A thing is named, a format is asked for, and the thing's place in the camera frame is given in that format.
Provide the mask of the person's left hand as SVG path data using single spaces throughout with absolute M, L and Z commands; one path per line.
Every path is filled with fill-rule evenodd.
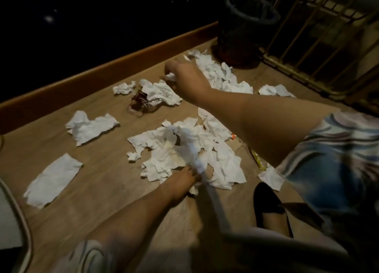
M 181 184 L 181 170 L 175 171 L 160 185 L 165 198 L 168 198 L 168 202 L 172 206 L 180 203 L 193 187 L 186 188 Z

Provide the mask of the person's right hand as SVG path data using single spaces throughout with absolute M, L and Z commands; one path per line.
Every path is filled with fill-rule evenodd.
M 171 89 L 185 101 L 200 106 L 206 100 L 212 88 L 209 81 L 191 62 L 182 61 L 182 78 L 180 82 L 165 81 Z

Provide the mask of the white tissue wad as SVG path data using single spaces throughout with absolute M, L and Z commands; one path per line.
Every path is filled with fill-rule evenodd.
M 177 127 L 173 132 L 179 138 L 179 145 L 174 146 L 175 152 L 184 161 L 186 166 L 190 166 L 195 173 L 203 175 L 208 166 L 209 153 L 201 151 L 197 144 L 197 139 L 189 128 Z

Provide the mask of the person's left forearm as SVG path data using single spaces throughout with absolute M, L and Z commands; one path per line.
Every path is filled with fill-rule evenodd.
M 103 221 L 88 238 L 111 255 L 116 273 L 124 273 L 153 226 L 188 190 L 167 180 Z

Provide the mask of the person's right forearm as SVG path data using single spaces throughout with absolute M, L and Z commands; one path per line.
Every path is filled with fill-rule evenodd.
M 298 98 L 196 89 L 191 103 L 208 111 L 277 167 L 325 117 L 339 108 Z

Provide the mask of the pile of white crumpled tissues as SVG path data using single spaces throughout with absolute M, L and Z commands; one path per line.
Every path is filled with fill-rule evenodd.
M 179 145 L 179 138 L 173 132 L 177 127 L 185 127 L 195 136 L 201 151 L 209 153 L 208 165 L 213 168 L 212 178 L 208 181 L 211 186 L 231 190 L 232 185 L 246 182 L 240 167 L 241 158 L 226 143 L 231 139 L 231 131 L 201 108 L 198 108 L 198 116 L 201 122 L 193 117 L 173 124 L 165 120 L 159 128 L 127 139 L 135 152 L 142 153 L 145 149 L 150 149 L 151 157 L 141 165 L 141 177 L 147 178 L 150 182 L 163 183 L 172 175 L 173 170 L 186 167 L 174 150 L 174 146 Z

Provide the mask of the brown clear plastic wrapper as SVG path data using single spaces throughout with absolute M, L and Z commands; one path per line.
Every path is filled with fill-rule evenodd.
M 142 92 L 140 89 L 131 98 L 130 104 L 128 106 L 128 111 L 136 116 L 142 116 L 145 113 L 150 113 L 154 110 L 148 99 L 147 94 Z

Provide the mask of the heap of white torn tissues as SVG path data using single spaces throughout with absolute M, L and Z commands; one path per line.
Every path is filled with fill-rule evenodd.
M 217 63 L 208 49 L 203 52 L 198 49 L 188 50 L 184 59 L 195 61 L 212 88 L 224 92 L 253 94 L 253 87 L 245 81 L 238 82 L 233 68 L 225 62 Z

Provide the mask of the small crumpled white tissue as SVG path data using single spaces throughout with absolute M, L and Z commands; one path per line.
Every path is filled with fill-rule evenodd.
M 136 81 L 131 81 L 130 84 L 127 83 L 121 83 L 117 86 L 114 86 L 112 88 L 114 95 L 129 95 L 129 94 L 135 94 L 135 87 L 136 87 Z

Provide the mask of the clear wrapper with orange tip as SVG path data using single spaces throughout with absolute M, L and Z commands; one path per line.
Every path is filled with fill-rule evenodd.
M 238 150 L 239 148 L 245 148 L 246 144 L 244 141 L 242 141 L 237 135 L 234 133 L 231 134 L 231 139 L 229 141 L 230 147 L 233 149 L 233 151 Z

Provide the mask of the yellow snack wrapper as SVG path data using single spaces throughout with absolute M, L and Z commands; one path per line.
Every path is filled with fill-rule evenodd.
M 253 151 L 251 148 L 249 148 L 249 151 L 251 155 L 253 156 L 255 162 L 257 163 L 259 169 L 261 171 L 266 171 L 267 170 L 267 162 L 264 161 L 255 151 Z

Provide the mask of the wooden skirting board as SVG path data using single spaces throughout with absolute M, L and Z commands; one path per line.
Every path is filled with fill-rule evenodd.
M 7 134 L 117 81 L 210 41 L 217 37 L 218 31 L 216 21 L 0 103 L 0 134 Z

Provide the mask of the black flat shoe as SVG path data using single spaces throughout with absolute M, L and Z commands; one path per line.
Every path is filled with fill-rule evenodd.
M 260 182 L 256 186 L 253 194 L 253 207 L 258 228 L 293 238 L 289 219 L 282 207 L 282 202 L 267 184 Z

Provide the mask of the blue patterned shirt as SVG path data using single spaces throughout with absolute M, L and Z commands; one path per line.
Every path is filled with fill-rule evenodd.
M 278 173 L 306 206 L 295 212 L 312 219 L 357 262 L 358 272 L 379 273 L 379 119 L 358 113 L 325 117 L 280 163 Z M 342 270 L 332 261 L 298 254 L 290 239 L 252 228 L 230 235 L 240 245 L 243 266 L 259 273 Z M 52 273 L 116 273 L 112 257 L 92 239 L 61 258 Z

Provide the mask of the gold metal rack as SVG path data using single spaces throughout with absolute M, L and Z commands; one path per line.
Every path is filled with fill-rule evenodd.
M 319 92 L 379 117 L 379 0 L 271 0 L 282 18 L 263 59 Z

